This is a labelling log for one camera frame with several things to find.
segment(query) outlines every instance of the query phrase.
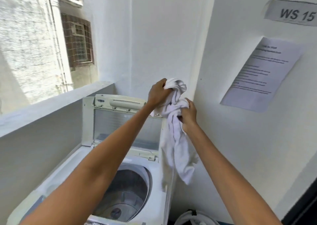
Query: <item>hand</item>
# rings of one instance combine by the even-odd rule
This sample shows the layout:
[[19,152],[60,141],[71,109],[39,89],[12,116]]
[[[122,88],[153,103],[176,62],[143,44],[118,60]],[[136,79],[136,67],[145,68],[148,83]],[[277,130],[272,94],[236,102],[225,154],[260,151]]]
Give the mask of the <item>hand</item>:
[[182,108],[182,116],[179,118],[183,123],[183,130],[185,133],[188,133],[189,126],[193,124],[197,124],[196,122],[196,114],[197,110],[195,104],[186,98],[189,103],[189,108]]
[[172,92],[172,89],[164,89],[166,81],[166,78],[158,81],[152,86],[149,92],[147,103],[153,106],[153,109],[155,109],[158,105],[164,103],[168,95]]

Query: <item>washing machine drum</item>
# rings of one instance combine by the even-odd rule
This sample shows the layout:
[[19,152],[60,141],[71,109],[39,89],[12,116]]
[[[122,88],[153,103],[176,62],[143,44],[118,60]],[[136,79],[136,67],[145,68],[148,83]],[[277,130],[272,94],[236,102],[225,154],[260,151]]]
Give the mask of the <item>washing machine drum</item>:
[[142,166],[121,164],[93,215],[128,222],[145,205],[152,187],[150,178]]

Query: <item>transparent lid panel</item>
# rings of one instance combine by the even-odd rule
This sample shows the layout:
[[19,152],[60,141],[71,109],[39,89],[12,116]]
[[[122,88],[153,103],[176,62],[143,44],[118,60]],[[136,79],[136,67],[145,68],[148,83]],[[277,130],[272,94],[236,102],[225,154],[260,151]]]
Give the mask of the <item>transparent lid panel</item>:
[[[95,109],[94,116],[93,139],[102,141],[128,121],[133,115]],[[132,147],[158,151],[161,127],[161,119],[146,119],[141,131],[132,144]]]

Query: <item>person's left hand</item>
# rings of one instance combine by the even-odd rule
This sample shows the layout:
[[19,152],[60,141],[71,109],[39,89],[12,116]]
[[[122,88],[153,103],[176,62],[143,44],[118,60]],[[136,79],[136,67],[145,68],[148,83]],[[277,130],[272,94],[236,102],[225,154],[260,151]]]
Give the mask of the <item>person's left hand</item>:
[[158,81],[152,86],[149,92],[147,103],[152,105],[153,109],[156,108],[158,105],[164,103],[168,95],[172,92],[172,89],[164,89],[166,81],[166,78]]

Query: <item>printed instruction sheet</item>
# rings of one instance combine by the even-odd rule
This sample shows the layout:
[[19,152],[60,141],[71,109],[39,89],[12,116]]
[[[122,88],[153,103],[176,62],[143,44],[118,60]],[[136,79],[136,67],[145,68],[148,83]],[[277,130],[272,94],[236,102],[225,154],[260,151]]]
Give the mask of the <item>printed instruction sheet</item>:
[[222,105],[263,112],[303,53],[301,45],[262,38],[222,99]]

